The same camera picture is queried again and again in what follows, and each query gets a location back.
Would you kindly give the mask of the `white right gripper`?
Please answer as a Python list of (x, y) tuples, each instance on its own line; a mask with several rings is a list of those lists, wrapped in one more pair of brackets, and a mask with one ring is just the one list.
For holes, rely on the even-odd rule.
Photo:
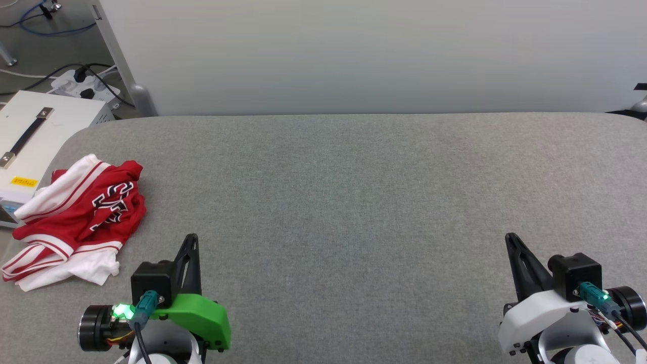
[(538, 352), (597, 345), (598, 328), (583, 300), (569, 302), (552, 290), (552, 276), (516, 233), (504, 237), (517, 301), (503, 317), (498, 341), (504, 353), (538, 336)]

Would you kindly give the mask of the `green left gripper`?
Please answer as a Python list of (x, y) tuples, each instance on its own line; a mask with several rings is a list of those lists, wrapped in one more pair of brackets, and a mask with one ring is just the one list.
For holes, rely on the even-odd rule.
[(150, 321), (166, 318), (208, 342), (209, 350), (229, 350), (232, 334), (226, 309), (201, 295), (201, 264), (197, 235), (185, 236), (176, 254), (175, 266), (180, 294), (176, 295), (169, 308), (157, 308), (150, 316)]

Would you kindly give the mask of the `red and white basketball jersey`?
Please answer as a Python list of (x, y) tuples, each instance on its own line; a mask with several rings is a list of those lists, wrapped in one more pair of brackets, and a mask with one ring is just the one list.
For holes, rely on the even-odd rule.
[(13, 238), (25, 247), (0, 274), (24, 292), (76, 277), (101, 286), (119, 274), (116, 256), (147, 211), (138, 188), (143, 166), (94, 154), (55, 170), (51, 184), (16, 210)]

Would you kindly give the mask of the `black right gripper motor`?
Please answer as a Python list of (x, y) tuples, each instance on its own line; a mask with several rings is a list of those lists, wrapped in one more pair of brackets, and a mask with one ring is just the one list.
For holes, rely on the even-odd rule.
[(608, 288), (608, 293), (619, 304), (621, 315), (629, 324), (647, 322), (647, 304), (633, 288), (628, 286)]

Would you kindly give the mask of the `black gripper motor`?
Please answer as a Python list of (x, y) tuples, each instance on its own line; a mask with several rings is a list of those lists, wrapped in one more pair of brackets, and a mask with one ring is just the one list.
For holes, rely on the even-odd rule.
[(85, 352), (106, 352), (111, 349), (112, 305), (90, 305), (78, 325), (78, 344)]
[(647, 322), (647, 304), (633, 288), (628, 286), (608, 288), (608, 293), (619, 304), (621, 315), (629, 324)]

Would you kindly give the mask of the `black left gripper motor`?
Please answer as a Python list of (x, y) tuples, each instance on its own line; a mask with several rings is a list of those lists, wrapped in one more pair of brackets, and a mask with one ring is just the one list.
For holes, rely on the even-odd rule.
[(90, 305), (78, 325), (78, 344), (85, 352), (106, 352), (111, 349), (112, 305)]

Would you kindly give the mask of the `white equipment box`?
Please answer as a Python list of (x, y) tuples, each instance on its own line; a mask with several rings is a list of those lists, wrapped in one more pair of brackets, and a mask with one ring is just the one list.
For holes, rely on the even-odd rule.
[[(45, 171), (63, 144), (76, 132), (114, 120), (105, 102), (21, 90), (0, 103), (0, 158), (9, 151), (42, 108), (54, 109), (8, 169), (0, 169), (0, 228), (14, 229), (16, 210), (34, 196)], [(14, 176), (36, 179), (35, 188), (11, 185)]]

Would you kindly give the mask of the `white power strip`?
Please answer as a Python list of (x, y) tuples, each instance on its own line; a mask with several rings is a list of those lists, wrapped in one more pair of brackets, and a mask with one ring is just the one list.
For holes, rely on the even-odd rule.
[(60, 96), (105, 102), (112, 110), (122, 106), (122, 102), (117, 99), (117, 96), (122, 95), (118, 88), (107, 86), (88, 70), (84, 74), (85, 76), (81, 76), (79, 69), (64, 72), (52, 81), (51, 92)]

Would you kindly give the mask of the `white partition panel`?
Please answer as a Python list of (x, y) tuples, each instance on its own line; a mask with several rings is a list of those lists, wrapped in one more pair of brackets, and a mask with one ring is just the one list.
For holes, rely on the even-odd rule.
[(159, 116), (606, 112), (647, 0), (88, 0)]

